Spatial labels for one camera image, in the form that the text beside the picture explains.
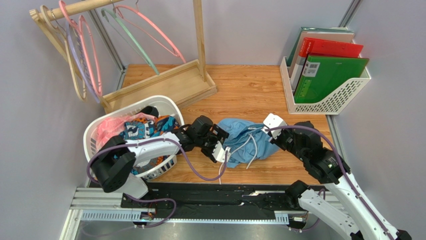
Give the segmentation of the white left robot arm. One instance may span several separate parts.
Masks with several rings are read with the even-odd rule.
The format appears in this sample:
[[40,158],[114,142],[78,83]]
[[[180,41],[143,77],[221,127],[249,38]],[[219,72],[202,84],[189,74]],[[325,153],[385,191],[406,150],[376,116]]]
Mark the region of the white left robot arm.
[[187,156],[187,152],[200,148],[212,162],[226,163],[231,149],[224,147],[229,133],[204,115],[192,124],[185,124],[159,136],[146,139],[124,140],[112,137],[88,161],[86,173],[105,193],[123,193],[131,199],[141,199],[148,192],[146,182],[132,170],[138,164],[162,156]]

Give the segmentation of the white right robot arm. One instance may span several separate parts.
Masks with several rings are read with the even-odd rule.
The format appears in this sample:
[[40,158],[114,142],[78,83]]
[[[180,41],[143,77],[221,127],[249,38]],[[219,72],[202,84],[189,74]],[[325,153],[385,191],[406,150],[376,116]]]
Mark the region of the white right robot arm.
[[291,207],[314,214],[345,240],[412,239],[407,231],[397,229],[380,214],[331,141],[310,121],[288,125],[274,116],[263,124],[270,143],[298,158],[308,174],[337,198],[344,211],[320,198],[301,180],[286,190]]

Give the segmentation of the light blue shorts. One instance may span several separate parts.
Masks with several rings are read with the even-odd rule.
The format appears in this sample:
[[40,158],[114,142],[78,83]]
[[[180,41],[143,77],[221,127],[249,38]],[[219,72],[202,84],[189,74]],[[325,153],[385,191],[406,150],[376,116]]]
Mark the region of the light blue shorts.
[[262,131],[263,124],[254,123],[239,118],[225,118],[217,124],[229,136],[223,146],[230,148],[228,168],[235,168],[239,164],[248,167],[255,160],[265,160],[275,154],[280,148],[269,142],[269,135]]

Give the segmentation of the pink plastic hanger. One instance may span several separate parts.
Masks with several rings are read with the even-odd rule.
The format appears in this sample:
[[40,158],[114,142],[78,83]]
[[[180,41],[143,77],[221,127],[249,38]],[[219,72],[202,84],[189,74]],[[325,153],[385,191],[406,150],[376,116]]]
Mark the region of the pink plastic hanger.
[[[140,26],[136,25],[135,23],[133,23],[132,21],[128,20],[127,18],[124,17],[123,13],[121,12],[121,9],[126,9],[131,11],[132,13],[138,15],[140,18],[142,18],[145,22],[147,22],[154,30],[156,30],[160,36],[170,45],[171,49],[167,48],[165,45],[163,45],[159,40],[157,40],[155,37],[153,37],[151,34],[149,34],[146,30],[144,30],[143,28],[141,28]],[[118,16],[118,18],[123,22],[126,21],[129,24],[133,25],[134,27],[136,27],[137,29],[141,30],[142,32],[144,32],[145,34],[147,34],[150,38],[152,38],[155,42],[157,42],[161,47],[163,47],[164,49],[166,49],[169,53],[171,53],[173,56],[180,58],[182,60],[182,62],[185,64],[187,61],[185,60],[184,56],[181,54],[181,52],[179,51],[179,49],[174,45],[174,43],[167,37],[167,35],[165,33],[163,33],[163,31],[157,27],[148,17],[146,17],[145,15],[143,15],[138,7],[138,0],[135,3],[135,8],[127,6],[127,5],[115,5],[112,9],[112,11]]]

